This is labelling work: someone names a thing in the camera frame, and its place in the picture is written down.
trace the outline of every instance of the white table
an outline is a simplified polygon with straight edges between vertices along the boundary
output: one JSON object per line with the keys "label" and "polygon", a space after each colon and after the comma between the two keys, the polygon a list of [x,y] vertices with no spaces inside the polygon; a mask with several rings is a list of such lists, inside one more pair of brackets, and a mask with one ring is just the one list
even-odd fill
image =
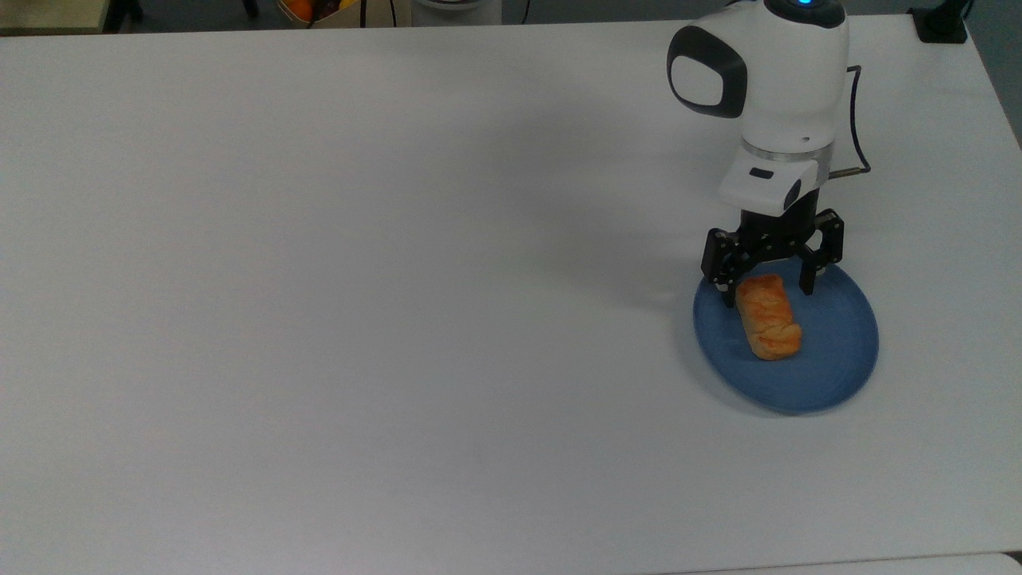
{"label": "white table", "polygon": [[875,169],[821,208],[882,349],[806,418],[691,334],[738,128],[679,22],[0,39],[3,569],[1022,547],[1022,153],[971,44],[851,26]]}

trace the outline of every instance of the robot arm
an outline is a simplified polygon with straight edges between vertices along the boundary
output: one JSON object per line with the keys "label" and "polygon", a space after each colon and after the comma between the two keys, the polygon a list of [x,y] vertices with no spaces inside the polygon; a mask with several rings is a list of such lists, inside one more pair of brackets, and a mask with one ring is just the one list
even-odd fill
{"label": "robot arm", "polygon": [[826,181],[847,65],[837,0],[740,1],[675,35],[675,95],[700,113],[741,117],[725,201],[778,217]]}
{"label": "robot arm", "polygon": [[[837,106],[848,64],[848,25],[838,0],[742,0],[680,30],[667,78],[689,108],[740,117],[742,141],[721,197],[742,209],[737,231],[707,234],[702,271],[734,305],[756,263],[797,255],[799,285],[840,260],[844,225],[817,213],[830,174]],[[819,249],[805,242],[823,235]]]}

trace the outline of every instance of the black cable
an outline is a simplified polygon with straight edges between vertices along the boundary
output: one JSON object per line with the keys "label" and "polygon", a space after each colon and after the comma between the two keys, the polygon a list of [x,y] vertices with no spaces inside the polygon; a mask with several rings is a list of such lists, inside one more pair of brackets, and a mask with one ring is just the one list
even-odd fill
{"label": "black cable", "polygon": [[309,26],[306,27],[306,30],[312,28],[313,25],[319,21],[319,19],[323,16],[323,10],[326,9],[326,3],[327,0],[316,0],[316,3],[313,4],[313,15],[309,18]]}
{"label": "black cable", "polygon": [[854,71],[855,76],[851,79],[851,98],[848,102],[848,123],[851,125],[851,143],[855,146],[855,153],[858,154],[858,160],[863,162],[862,167],[846,167],[844,170],[836,170],[831,172],[828,179],[833,180],[834,178],[843,178],[845,176],[854,176],[857,174],[866,174],[873,170],[870,162],[866,159],[866,154],[863,153],[863,146],[858,143],[858,130],[855,128],[855,95],[858,93],[858,77],[863,75],[863,66],[855,64],[849,65],[846,71]]}

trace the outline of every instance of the orange fruit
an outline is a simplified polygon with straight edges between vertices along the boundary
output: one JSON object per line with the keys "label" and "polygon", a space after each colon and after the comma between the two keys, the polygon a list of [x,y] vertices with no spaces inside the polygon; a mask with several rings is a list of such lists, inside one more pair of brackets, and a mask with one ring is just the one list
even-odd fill
{"label": "orange fruit", "polygon": [[292,0],[287,7],[299,19],[305,21],[313,19],[313,3],[310,0]]}

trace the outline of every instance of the pastry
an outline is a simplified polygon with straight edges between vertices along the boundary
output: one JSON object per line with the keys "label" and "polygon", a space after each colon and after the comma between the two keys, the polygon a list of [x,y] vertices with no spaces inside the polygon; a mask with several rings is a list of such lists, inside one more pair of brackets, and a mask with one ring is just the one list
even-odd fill
{"label": "pastry", "polygon": [[756,357],[783,360],[801,347],[802,329],[795,324],[780,275],[746,279],[738,286],[736,302],[745,337]]}

